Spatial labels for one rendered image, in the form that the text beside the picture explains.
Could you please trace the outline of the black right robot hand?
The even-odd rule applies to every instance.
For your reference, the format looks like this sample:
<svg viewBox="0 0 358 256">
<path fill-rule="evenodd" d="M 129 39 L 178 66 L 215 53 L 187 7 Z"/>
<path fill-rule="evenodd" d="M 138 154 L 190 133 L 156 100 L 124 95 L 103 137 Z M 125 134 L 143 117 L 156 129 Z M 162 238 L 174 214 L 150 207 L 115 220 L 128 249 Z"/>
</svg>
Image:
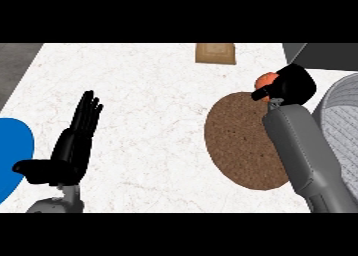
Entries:
<svg viewBox="0 0 358 256">
<path fill-rule="evenodd" d="M 279 73 L 280 77 L 273 85 L 271 100 L 283 99 L 283 105 L 304 105 L 317 92 L 317 84 L 308 71 L 301 65 L 290 64 L 274 73 Z M 256 90 L 252 99 L 262 100 L 262 97 L 256 97 Z"/>
</svg>

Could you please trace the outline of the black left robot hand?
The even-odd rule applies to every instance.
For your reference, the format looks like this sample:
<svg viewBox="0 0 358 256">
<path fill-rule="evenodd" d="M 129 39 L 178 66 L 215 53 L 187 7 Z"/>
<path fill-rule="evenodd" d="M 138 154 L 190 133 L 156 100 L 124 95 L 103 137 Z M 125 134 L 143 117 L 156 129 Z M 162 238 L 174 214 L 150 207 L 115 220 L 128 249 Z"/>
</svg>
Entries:
<svg viewBox="0 0 358 256">
<path fill-rule="evenodd" d="M 30 184 L 78 185 L 88 170 L 92 138 L 104 105 L 94 91 L 84 93 L 70 127 L 63 131 L 50 159 L 22 160 L 13 171 Z"/>
</svg>

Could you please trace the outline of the orange squash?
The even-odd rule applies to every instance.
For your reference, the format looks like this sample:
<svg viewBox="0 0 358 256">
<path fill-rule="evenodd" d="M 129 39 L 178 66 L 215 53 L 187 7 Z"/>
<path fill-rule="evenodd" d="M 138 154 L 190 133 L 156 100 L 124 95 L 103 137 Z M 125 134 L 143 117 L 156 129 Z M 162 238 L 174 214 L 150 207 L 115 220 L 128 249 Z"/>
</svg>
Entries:
<svg viewBox="0 0 358 256">
<path fill-rule="evenodd" d="M 273 85 L 279 77 L 280 77 L 279 73 L 268 72 L 256 79 L 256 83 L 255 83 L 256 97 L 262 97 L 264 102 L 271 101 Z"/>
</svg>

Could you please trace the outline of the grey wicker basket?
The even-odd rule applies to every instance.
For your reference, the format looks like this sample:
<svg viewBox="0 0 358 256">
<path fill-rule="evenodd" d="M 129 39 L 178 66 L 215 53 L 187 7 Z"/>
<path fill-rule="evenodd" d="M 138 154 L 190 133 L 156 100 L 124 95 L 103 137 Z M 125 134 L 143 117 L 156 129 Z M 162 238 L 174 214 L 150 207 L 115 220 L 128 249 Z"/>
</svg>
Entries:
<svg viewBox="0 0 358 256">
<path fill-rule="evenodd" d="M 358 73 L 330 87 L 314 118 L 342 166 L 342 178 L 358 201 Z"/>
</svg>

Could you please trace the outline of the round brown placemat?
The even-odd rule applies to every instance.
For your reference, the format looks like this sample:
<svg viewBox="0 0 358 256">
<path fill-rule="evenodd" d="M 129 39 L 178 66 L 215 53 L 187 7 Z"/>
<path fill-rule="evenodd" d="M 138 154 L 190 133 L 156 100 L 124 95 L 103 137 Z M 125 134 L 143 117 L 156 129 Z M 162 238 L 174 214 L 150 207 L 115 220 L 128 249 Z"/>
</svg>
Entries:
<svg viewBox="0 0 358 256">
<path fill-rule="evenodd" d="M 253 190 L 273 190 L 289 182 L 262 123 L 267 113 L 268 104 L 255 101 L 249 92 L 239 92 L 215 103 L 205 123 L 212 161 L 230 180 Z"/>
</svg>

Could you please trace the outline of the dark grey appliance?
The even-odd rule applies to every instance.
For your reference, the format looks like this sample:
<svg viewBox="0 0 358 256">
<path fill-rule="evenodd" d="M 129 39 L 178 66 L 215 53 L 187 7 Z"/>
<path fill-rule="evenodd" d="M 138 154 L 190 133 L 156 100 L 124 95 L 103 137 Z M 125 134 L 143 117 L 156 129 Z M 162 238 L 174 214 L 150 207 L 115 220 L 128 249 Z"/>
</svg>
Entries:
<svg viewBox="0 0 358 256">
<path fill-rule="evenodd" d="M 307 69 L 358 71 L 358 43 L 284 43 L 287 63 Z"/>
</svg>

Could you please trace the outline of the blue round plate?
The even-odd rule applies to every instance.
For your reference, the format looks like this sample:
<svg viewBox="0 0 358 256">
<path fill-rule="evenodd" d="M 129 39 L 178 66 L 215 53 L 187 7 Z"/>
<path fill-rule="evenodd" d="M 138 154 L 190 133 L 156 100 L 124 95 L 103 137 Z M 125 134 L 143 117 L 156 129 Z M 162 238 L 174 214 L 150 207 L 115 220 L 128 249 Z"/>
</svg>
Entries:
<svg viewBox="0 0 358 256">
<path fill-rule="evenodd" d="M 33 158 L 35 138 L 28 124 L 14 118 L 0 118 L 0 204 L 13 194 L 23 175 L 14 164 Z"/>
</svg>

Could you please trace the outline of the tan wooden block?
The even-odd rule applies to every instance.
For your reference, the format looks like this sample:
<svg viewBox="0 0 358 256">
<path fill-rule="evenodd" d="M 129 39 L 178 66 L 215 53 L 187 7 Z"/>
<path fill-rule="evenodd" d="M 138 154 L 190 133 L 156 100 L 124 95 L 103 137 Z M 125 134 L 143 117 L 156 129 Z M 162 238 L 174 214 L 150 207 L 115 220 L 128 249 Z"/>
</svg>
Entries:
<svg viewBox="0 0 358 256">
<path fill-rule="evenodd" d="M 234 65 L 237 63 L 236 45 L 233 43 L 199 43 L 196 62 Z"/>
</svg>

